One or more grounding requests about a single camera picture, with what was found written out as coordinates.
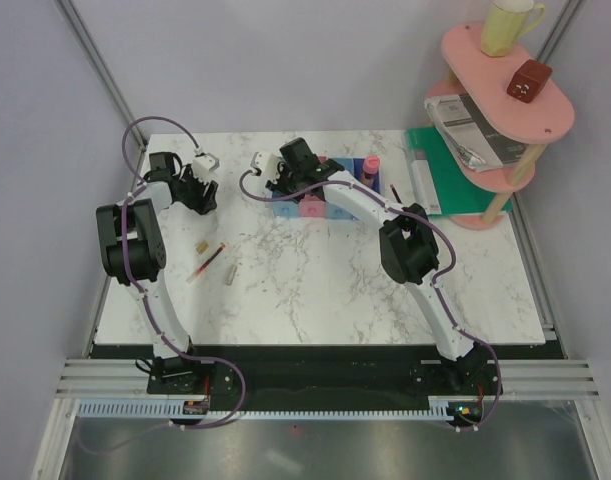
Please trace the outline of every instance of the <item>red pen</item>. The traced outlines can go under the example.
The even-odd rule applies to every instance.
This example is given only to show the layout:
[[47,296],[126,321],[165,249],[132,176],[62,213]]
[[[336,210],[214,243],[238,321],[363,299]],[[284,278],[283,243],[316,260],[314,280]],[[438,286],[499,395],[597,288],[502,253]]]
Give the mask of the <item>red pen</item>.
[[198,269],[192,273],[188,278],[187,278],[187,283],[191,283],[192,280],[194,280],[196,277],[198,277],[203,270],[205,270],[207,268],[207,266],[212,263],[212,261],[218,256],[219,253],[221,253],[223,251],[223,249],[227,246],[227,244],[225,243],[221,243],[221,246],[218,247],[218,249],[212,254],[211,257],[209,257],[205,263],[203,265],[201,265],[200,267],[198,267]]

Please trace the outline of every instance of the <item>blue block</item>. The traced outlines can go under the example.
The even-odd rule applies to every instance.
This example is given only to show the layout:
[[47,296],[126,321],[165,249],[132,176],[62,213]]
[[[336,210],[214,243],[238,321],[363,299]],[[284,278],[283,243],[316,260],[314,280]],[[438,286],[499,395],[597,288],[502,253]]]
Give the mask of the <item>blue block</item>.
[[[272,193],[272,198],[282,197],[278,192]],[[269,207],[274,212],[276,217],[299,218],[301,212],[298,210],[298,204],[294,202],[271,202]]]
[[351,213],[342,209],[341,207],[337,207],[332,203],[326,203],[325,218],[329,218],[330,220],[351,220],[353,216]]

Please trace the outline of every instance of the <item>small red box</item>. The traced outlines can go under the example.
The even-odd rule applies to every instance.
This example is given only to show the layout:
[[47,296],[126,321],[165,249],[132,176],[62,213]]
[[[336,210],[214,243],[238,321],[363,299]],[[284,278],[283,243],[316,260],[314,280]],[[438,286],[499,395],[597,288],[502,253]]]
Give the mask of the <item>small red box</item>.
[[507,86],[507,94],[518,98],[521,102],[530,103],[540,93],[551,75],[551,67],[536,60],[528,60],[516,70]]

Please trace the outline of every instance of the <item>pink bottle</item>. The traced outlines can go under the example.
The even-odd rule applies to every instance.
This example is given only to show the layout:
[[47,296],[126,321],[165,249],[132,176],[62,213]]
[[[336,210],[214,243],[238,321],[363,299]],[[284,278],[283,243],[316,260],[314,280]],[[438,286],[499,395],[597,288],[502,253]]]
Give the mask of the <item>pink bottle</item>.
[[381,166],[381,159],[375,155],[365,157],[363,161],[363,174],[361,175],[361,183],[369,188],[374,185],[374,178],[378,173],[378,168]]

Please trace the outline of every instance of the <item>pink block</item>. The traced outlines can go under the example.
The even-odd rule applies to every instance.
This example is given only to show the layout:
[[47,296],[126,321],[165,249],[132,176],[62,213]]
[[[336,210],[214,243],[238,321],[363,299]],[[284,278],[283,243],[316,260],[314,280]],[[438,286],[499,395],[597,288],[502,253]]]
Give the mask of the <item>pink block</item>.
[[516,45],[504,57],[488,57],[480,49],[483,25],[452,28],[443,37],[443,57],[487,121],[501,134],[528,144],[560,140],[574,124],[574,108],[550,79],[532,103],[507,95],[512,76],[532,57]]
[[314,195],[305,195],[298,204],[298,210],[301,212],[301,217],[325,218],[325,202]]

